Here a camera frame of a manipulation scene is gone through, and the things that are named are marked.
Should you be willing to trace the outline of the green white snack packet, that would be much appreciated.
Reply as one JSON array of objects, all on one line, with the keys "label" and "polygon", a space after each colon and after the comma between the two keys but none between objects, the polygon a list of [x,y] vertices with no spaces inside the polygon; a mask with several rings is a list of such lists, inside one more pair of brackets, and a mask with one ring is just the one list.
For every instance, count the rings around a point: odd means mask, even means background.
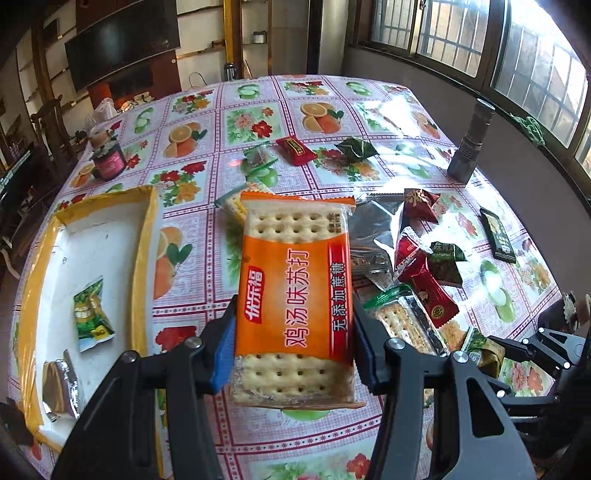
[{"label": "green white snack packet", "polygon": [[73,297],[80,352],[88,351],[115,336],[114,329],[102,308],[103,284],[103,277],[98,277]]}]

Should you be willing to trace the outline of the green edged cracker pack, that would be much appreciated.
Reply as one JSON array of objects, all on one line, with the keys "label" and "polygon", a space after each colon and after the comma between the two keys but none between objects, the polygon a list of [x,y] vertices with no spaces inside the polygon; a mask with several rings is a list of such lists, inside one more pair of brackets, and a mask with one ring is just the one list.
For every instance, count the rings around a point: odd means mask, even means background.
[{"label": "green edged cracker pack", "polygon": [[420,353],[446,357],[449,349],[407,284],[399,284],[363,304],[370,317],[386,325],[390,335],[404,340]]}]

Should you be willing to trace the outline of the green triangular snack packet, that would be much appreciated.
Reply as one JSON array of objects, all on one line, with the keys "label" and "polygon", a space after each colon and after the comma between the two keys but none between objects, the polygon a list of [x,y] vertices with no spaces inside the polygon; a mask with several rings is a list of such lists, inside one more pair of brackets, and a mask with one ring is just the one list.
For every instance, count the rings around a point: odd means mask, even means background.
[{"label": "green triangular snack packet", "polygon": [[430,248],[428,268],[433,277],[441,285],[461,288],[463,278],[457,264],[467,260],[463,250],[455,244],[439,241],[432,242]]}]

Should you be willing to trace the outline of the orange soda cracker pack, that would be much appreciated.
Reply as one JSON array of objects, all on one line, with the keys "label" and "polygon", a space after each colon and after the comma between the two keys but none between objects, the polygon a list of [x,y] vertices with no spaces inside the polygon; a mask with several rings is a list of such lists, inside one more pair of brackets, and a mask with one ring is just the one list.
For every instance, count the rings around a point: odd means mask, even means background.
[{"label": "orange soda cracker pack", "polygon": [[353,198],[245,191],[235,367],[242,406],[356,409],[349,217]]}]

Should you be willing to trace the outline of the red pyramid snack packet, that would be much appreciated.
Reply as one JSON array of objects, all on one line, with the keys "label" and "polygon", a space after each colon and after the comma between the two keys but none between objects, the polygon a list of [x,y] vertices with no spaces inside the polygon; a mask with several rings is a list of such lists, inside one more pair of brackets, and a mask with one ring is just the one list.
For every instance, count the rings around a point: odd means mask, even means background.
[{"label": "red pyramid snack packet", "polygon": [[441,195],[424,189],[406,189],[404,193],[404,216],[409,219],[438,223],[435,205]]}]

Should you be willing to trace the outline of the silver foil snack bag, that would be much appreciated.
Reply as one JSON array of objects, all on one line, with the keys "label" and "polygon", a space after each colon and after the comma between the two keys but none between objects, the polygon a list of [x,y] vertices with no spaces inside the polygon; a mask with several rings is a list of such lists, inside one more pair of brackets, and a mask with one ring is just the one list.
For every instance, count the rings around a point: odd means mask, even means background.
[{"label": "silver foil snack bag", "polygon": [[352,274],[367,277],[381,291],[394,286],[403,210],[402,193],[372,193],[356,202],[349,218]]}]

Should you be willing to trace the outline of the dark green biscuit bar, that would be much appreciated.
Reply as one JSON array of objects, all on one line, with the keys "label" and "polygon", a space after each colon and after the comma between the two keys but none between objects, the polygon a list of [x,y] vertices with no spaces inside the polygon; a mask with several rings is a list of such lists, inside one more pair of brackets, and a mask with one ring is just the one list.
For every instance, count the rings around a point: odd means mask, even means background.
[{"label": "dark green biscuit bar", "polygon": [[515,264],[517,258],[500,217],[484,207],[480,208],[480,216],[493,257]]}]

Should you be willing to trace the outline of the red round-logo candy packet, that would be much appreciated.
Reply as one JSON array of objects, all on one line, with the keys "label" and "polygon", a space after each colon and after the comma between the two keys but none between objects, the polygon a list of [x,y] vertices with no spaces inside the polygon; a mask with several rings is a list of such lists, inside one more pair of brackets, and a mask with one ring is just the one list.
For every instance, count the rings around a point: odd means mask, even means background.
[{"label": "red round-logo candy packet", "polygon": [[414,258],[403,271],[401,281],[412,287],[436,328],[442,327],[459,313],[458,305],[430,272],[425,255]]}]

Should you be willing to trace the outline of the floral fruit tablecloth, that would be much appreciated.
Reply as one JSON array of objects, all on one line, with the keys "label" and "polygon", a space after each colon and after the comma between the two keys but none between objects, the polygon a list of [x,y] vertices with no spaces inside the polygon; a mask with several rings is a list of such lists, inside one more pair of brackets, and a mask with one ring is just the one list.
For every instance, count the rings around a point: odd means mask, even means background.
[{"label": "floral fruit tablecloth", "polygon": [[163,352],[200,327],[238,289],[242,234],[225,194],[252,183],[309,198],[421,188],[437,195],[435,222],[419,234],[458,245],[463,283],[449,289],[459,313],[444,328],[458,342],[528,334],[558,296],[541,253],[480,173],[447,176],[455,149],[411,90],[321,76],[228,82],[158,100],[109,120],[126,169],[109,181],[83,156],[54,207],[109,191],[154,186],[170,237],[156,269],[150,345]]}]

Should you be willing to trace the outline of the red white small packet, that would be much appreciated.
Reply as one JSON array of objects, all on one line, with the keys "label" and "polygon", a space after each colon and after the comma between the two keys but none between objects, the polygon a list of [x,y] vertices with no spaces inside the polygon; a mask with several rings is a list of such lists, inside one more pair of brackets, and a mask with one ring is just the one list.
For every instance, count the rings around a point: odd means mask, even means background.
[{"label": "red white small packet", "polygon": [[429,245],[422,241],[411,226],[404,227],[398,238],[394,268],[403,271],[419,255],[430,256],[433,253]]}]

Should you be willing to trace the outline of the pink labelled jar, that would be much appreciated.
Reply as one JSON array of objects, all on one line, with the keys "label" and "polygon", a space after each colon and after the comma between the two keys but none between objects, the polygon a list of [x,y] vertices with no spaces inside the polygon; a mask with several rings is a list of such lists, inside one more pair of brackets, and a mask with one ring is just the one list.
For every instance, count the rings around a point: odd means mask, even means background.
[{"label": "pink labelled jar", "polygon": [[112,180],[126,169],[126,159],[118,142],[108,142],[93,152],[92,161],[98,176]]}]

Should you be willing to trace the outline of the window with metal grille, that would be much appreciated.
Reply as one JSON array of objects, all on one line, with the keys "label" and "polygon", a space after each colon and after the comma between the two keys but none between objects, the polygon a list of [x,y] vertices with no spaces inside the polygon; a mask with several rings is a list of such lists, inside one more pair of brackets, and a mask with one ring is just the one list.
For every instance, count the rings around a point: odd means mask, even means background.
[{"label": "window with metal grille", "polygon": [[539,1],[356,1],[353,43],[484,95],[590,176],[590,65]]}]

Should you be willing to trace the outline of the clear green snack packet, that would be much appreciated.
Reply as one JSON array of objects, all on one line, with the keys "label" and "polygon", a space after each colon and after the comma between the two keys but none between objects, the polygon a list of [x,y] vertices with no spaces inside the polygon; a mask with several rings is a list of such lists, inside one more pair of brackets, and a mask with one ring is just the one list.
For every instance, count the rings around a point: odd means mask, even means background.
[{"label": "clear green snack packet", "polygon": [[259,177],[266,176],[269,173],[270,167],[276,163],[277,158],[273,155],[270,149],[270,143],[265,142],[256,146],[246,148],[243,151],[242,173],[245,174],[245,179],[253,181]]}]

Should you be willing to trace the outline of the red candy bar wrapper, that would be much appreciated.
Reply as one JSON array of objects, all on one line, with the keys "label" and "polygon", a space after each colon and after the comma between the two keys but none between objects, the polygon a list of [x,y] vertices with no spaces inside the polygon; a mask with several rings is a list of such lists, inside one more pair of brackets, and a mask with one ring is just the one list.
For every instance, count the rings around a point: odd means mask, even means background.
[{"label": "red candy bar wrapper", "polygon": [[294,166],[304,166],[318,158],[314,151],[294,135],[277,139],[276,144],[287,154],[290,163]]}]

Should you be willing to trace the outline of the black wall television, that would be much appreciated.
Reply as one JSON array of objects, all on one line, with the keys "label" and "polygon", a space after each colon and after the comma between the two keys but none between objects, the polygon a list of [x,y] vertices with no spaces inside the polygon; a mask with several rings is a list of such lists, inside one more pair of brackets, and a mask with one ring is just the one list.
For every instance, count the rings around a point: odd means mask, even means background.
[{"label": "black wall television", "polygon": [[77,1],[75,15],[65,52],[77,90],[180,47],[174,1]]}]

